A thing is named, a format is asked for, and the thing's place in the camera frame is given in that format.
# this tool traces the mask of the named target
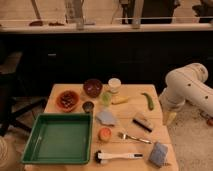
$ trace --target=brown bowl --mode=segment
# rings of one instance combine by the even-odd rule
[[[85,93],[92,98],[98,97],[102,90],[102,83],[98,79],[89,79],[84,82],[83,89]]]
[[[66,90],[56,98],[56,106],[63,112],[74,110],[79,102],[79,95],[72,90]]]

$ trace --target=green pepper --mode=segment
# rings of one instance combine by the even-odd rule
[[[149,110],[153,110],[154,109],[154,103],[153,103],[152,97],[148,93],[141,93],[141,94],[146,97]]]

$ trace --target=fork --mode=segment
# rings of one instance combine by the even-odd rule
[[[118,132],[118,136],[123,140],[132,139],[132,140],[140,141],[140,142],[143,142],[143,143],[146,143],[146,144],[152,144],[152,142],[150,140],[145,140],[145,139],[142,139],[142,138],[136,138],[136,137],[130,136],[128,134],[125,134],[123,132]]]

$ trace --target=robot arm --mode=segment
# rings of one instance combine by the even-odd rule
[[[159,97],[163,110],[180,110],[189,100],[213,117],[213,89],[204,84],[207,78],[207,69],[199,63],[170,71],[166,75],[167,87]]]

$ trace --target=blue sponge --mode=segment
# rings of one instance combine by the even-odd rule
[[[168,147],[156,142],[149,156],[149,161],[158,167],[162,167],[165,163],[166,154],[168,152]]]

